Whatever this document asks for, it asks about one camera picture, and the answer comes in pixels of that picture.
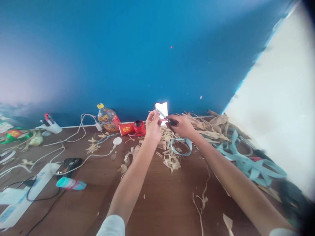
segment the cable plug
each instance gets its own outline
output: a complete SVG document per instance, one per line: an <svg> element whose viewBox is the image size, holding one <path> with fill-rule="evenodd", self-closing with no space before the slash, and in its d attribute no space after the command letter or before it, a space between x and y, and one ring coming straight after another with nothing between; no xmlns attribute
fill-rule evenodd
<svg viewBox="0 0 315 236"><path fill-rule="evenodd" d="M34 180L26 180L26 181L23 182L23 184L25 184L28 187L32 187L35 184L35 182L36 182L36 179L34 179Z"/></svg>
<svg viewBox="0 0 315 236"><path fill-rule="evenodd" d="M102 131L102 129L103 129L103 126L102 126L101 123L99 123L99 122L97 122L97 123L95 124L95 127L97 128L98 131Z"/></svg>

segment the power strip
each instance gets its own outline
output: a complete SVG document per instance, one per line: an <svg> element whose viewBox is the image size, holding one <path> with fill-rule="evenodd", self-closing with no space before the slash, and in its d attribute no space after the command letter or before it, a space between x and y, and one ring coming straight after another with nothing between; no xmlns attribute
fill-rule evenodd
<svg viewBox="0 0 315 236"><path fill-rule="evenodd" d="M39 195L59 167L59 164L48 163L44 166L44 168L42 168L42 170L37 174L36 182L29 193L30 199L35 199ZM17 204L9 205L4 212L2 212L0 215L0 229L13 227L26 212L27 208L32 204L32 202L26 199L26 195L27 193Z"/></svg>

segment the cyan cup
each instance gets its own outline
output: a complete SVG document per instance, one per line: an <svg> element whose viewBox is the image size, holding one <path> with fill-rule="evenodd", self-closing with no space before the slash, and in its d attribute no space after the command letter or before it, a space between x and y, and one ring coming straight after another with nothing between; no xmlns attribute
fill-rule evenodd
<svg viewBox="0 0 315 236"><path fill-rule="evenodd" d="M58 180L58 182L56 183L56 186L63 187L66 189L83 190L86 187L86 183L75 180L75 179L62 177L60 180Z"/></svg>

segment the phone screen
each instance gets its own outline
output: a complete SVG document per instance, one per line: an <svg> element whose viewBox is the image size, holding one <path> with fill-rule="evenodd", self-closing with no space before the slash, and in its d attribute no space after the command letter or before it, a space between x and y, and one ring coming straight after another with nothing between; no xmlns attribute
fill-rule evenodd
<svg viewBox="0 0 315 236"><path fill-rule="evenodd" d="M160 112L163 113L163 115L167 116L168 111L167 111L167 102L162 102L162 103L156 103L155 107L159 109Z"/></svg>

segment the white sleeve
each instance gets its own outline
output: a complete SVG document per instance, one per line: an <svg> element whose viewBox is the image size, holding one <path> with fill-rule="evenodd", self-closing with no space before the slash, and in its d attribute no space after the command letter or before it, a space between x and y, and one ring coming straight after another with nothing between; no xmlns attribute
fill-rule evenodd
<svg viewBox="0 0 315 236"><path fill-rule="evenodd" d="M118 215L107 217L96 236L125 236L125 222Z"/></svg>
<svg viewBox="0 0 315 236"><path fill-rule="evenodd" d="M289 229L277 228L273 229L269 236L299 236L299 234Z"/></svg>

